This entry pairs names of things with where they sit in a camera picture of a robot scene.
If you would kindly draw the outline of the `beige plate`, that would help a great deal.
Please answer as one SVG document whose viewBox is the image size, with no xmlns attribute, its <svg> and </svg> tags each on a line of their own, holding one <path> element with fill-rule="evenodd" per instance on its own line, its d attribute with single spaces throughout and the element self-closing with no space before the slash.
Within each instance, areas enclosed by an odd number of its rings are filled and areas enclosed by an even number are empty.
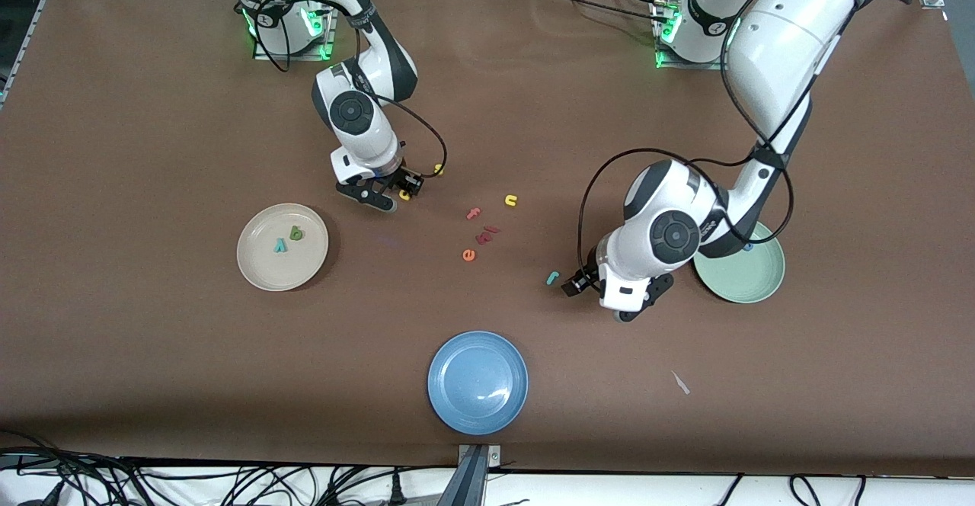
<svg viewBox="0 0 975 506">
<path fill-rule="evenodd" d="M 290 228 L 304 231 L 302 241 L 289 240 Z M 276 239 L 288 243 L 287 253 L 274 253 Z M 297 203 L 280 203 L 254 215 L 240 234 L 236 249 L 238 267 L 259 290 L 295 290 L 312 280 L 324 266 L 330 234 L 316 211 Z"/>
</svg>

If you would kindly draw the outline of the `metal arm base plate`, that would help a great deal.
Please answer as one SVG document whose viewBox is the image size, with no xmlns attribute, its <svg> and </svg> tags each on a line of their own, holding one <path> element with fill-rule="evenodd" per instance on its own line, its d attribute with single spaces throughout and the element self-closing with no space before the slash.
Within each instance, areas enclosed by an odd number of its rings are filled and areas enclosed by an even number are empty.
<svg viewBox="0 0 975 506">
<path fill-rule="evenodd" d="M 328 61 L 334 47 L 337 10 L 317 2 L 274 2 L 240 10 L 253 40 L 253 57 L 279 62 Z"/>
<path fill-rule="evenodd" d="M 652 17 L 662 19 L 654 25 L 658 68 L 720 68 L 721 45 L 734 18 L 696 13 L 694 4 L 686 0 L 654 0 L 649 10 Z"/>
</svg>

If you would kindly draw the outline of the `brown table cover sheet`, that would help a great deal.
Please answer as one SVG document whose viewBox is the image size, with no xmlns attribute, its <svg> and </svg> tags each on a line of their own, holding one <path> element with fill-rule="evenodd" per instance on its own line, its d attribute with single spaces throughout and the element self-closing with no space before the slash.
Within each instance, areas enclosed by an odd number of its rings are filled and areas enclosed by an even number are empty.
<svg viewBox="0 0 975 506">
<path fill-rule="evenodd" d="M 529 368 L 490 436 L 516 470 L 975 476 L 975 100 L 939 14 L 871 3 L 815 83 L 776 294 L 724 303 L 683 267 L 619 323 L 545 280 L 574 272 L 610 156 L 746 155 L 720 76 L 656 69 L 635 19 L 565 0 L 373 1 L 449 146 L 393 214 L 337 193 L 319 66 L 254 61 L 232 0 L 48 0 L 0 110 L 0 429 L 104 455 L 453 464 L 466 437 L 427 371 L 484 329 Z M 237 244 L 280 203 L 323 218 L 328 255 L 259 290 Z"/>
</svg>

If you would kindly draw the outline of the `green plate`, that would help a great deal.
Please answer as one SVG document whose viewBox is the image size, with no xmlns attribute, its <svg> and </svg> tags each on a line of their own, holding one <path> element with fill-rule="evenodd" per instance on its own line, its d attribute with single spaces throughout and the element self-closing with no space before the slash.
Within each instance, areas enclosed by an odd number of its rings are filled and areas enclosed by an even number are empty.
<svg viewBox="0 0 975 506">
<path fill-rule="evenodd" d="M 724 258 L 697 253 L 694 271 L 708 290 L 731 303 L 759 303 L 772 296 L 785 277 L 785 253 L 777 239 L 758 243 L 771 235 L 761 222 L 752 232 L 752 251 L 741 250 Z"/>
</svg>

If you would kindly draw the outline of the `blue plate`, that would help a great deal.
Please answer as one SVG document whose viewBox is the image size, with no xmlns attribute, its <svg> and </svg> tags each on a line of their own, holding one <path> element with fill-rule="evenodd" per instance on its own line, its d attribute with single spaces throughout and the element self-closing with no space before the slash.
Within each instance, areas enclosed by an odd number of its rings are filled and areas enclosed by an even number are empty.
<svg viewBox="0 0 975 506">
<path fill-rule="evenodd" d="M 518 417 L 526 404 L 529 374 L 511 341 L 487 330 L 470 330 L 436 351 L 426 388 L 430 405 L 446 426 L 487 436 Z"/>
</svg>

